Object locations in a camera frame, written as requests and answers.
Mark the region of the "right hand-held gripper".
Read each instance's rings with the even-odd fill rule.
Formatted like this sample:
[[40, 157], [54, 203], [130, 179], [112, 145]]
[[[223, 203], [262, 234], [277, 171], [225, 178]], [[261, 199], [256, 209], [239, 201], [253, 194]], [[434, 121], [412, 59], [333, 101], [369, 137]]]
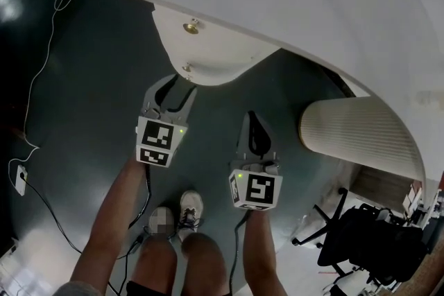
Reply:
[[283, 177], [271, 128], [252, 110], [242, 123], [237, 158], [228, 178], [232, 203], [238, 209], [266, 211], [276, 207]]

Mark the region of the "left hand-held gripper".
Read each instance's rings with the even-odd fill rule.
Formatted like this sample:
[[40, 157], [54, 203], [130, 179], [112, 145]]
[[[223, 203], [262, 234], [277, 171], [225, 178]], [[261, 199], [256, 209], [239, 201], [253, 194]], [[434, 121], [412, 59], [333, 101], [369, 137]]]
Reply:
[[168, 168], [188, 131], [187, 118], [197, 95], [192, 87], [179, 107], [162, 112], [162, 103], [178, 80], [178, 74], [163, 77], [145, 93], [136, 128], [137, 161]]

